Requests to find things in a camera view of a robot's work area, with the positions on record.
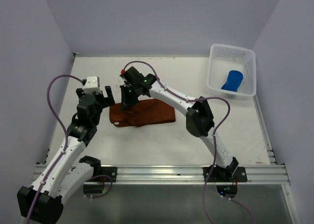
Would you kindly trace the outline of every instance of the white plastic basket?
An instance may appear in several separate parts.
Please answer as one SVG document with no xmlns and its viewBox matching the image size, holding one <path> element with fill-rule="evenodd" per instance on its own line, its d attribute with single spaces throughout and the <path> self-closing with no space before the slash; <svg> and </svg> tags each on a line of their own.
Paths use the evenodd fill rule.
<svg viewBox="0 0 314 224">
<path fill-rule="evenodd" d="M 222 90 L 229 71 L 240 71 L 243 80 L 237 92 Z M 210 48 L 207 86 L 213 95 L 246 99 L 256 94 L 256 60 L 252 50 L 214 44 Z"/>
</svg>

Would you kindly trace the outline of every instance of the wall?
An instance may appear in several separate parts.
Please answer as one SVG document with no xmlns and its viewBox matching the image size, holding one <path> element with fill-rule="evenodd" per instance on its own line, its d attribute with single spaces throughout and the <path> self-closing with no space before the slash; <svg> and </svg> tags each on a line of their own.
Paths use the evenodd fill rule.
<svg viewBox="0 0 314 224">
<path fill-rule="evenodd" d="M 252 48 L 278 0 L 47 0 L 72 52 L 208 56 Z"/>
<path fill-rule="evenodd" d="M 258 97 L 302 223 L 313 223 L 314 0 L 280 0 L 254 45 Z"/>
<path fill-rule="evenodd" d="M 28 186 L 37 161 L 43 161 L 55 120 L 46 88 L 69 73 L 72 54 L 45 0 L 0 0 L 0 223 L 17 223 L 16 198 Z M 60 108 L 67 80 L 53 86 Z"/>
</svg>

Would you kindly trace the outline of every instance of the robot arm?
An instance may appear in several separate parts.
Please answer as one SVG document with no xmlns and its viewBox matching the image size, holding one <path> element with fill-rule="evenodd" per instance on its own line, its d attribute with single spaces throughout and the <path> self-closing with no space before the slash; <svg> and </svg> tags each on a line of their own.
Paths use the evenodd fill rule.
<svg viewBox="0 0 314 224">
<path fill-rule="evenodd" d="M 214 155 L 215 148 L 213 142 L 214 121 L 213 114 L 207 100 L 198 102 L 188 102 L 188 99 L 195 99 L 178 92 L 164 84 L 166 89 L 171 90 L 175 95 L 169 93 L 157 82 L 154 75 L 148 74 L 144 77 L 134 67 L 127 71 L 122 71 L 120 75 L 124 79 L 124 85 L 120 86 L 122 94 L 122 110 L 129 109 L 138 103 L 140 95 L 146 95 L 159 99 L 180 111 L 186 117 L 186 129 L 195 137 L 199 137 L 209 151 Z M 238 168 L 238 161 L 227 150 L 216 133 L 217 159 L 215 174 L 219 174 L 220 179 L 230 179 L 234 176 Z"/>
<path fill-rule="evenodd" d="M 54 224 L 63 211 L 63 205 L 86 180 L 101 171 L 101 162 L 85 156 L 76 168 L 66 176 L 74 161 L 88 146 L 97 132 L 100 115 L 104 108 L 114 105 L 111 88 L 105 87 L 107 98 L 100 89 L 99 78 L 90 76 L 82 88 L 77 89 L 79 97 L 77 113 L 67 129 L 68 144 L 63 140 L 58 152 L 43 173 L 28 187 L 22 186 L 17 198 L 21 215 L 26 217 L 35 198 L 31 219 L 44 224 Z"/>
</svg>

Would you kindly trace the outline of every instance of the brown cloth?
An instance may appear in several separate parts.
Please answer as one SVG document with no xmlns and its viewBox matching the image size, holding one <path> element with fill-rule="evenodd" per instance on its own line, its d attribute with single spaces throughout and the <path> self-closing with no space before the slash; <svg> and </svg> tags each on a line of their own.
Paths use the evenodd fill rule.
<svg viewBox="0 0 314 224">
<path fill-rule="evenodd" d="M 149 124 L 164 124 L 176 121 L 175 109 L 157 100 L 140 100 L 129 110 L 122 111 L 121 103 L 109 108 L 109 119 L 116 127 L 141 127 Z"/>
</svg>

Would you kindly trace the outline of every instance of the blue object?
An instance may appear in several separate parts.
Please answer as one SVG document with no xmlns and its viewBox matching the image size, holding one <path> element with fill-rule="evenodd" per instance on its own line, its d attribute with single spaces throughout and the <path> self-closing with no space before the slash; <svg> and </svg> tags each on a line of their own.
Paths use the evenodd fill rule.
<svg viewBox="0 0 314 224">
<path fill-rule="evenodd" d="M 241 82 L 243 80 L 243 74 L 240 71 L 230 71 L 228 74 L 227 82 L 221 87 L 223 90 L 237 92 Z"/>
</svg>

